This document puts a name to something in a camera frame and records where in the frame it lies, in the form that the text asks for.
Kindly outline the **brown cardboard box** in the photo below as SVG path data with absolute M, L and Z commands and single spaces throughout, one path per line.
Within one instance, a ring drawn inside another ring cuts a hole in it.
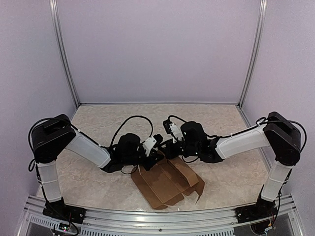
M 148 171 L 137 167 L 131 179 L 154 210 L 173 206 L 193 192 L 200 198 L 205 187 L 204 180 L 179 157 L 163 159 Z

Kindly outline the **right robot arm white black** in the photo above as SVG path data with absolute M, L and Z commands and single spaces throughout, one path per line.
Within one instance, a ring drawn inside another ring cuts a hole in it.
M 210 136 L 195 121 L 185 121 L 177 127 L 168 118 L 163 126 L 172 136 L 158 145 L 167 159 L 194 156 L 204 163 L 215 164 L 243 152 L 270 147 L 275 161 L 261 189 L 258 203 L 252 206 L 252 214 L 256 218 L 264 217 L 271 210 L 270 203 L 278 197 L 292 168 L 299 162 L 307 141 L 306 130 L 300 123 L 287 120 L 277 112 L 258 119 L 254 126 L 226 136 Z

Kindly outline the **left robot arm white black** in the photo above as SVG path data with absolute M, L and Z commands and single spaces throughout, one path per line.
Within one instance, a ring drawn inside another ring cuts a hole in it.
M 70 152 L 94 164 L 105 173 L 120 172 L 125 167 L 143 167 L 150 170 L 163 156 L 158 145 L 163 137 L 150 133 L 145 140 L 134 133 L 122 135 L 118 142 L 104 146 L 76 127 L 65 114 L 43 118 L 29 129 L 28 142 L 33 154 L 30 168 L 36 169 L 37 179 L 49 210 L 59 219 L 69 214 L 64 204 L 57 160 Z

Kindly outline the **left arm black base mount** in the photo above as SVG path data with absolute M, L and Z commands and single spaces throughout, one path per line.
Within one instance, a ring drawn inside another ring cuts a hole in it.
M 46 203 L 42 213 L 43 215 L 49 216 L 51 218 L 82 224 L 85 218 L 86 209 L 69 205 L 50 206 L 48 203 Z

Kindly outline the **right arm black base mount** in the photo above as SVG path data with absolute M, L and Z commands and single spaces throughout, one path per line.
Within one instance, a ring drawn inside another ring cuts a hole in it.
M 275 207 L 275 203 L 271 202 L 266 204 L 255 203 L 252 205 L 237 207 L 235 209 L 239 224 L 275 216 L 277 212 L 278 210 Z

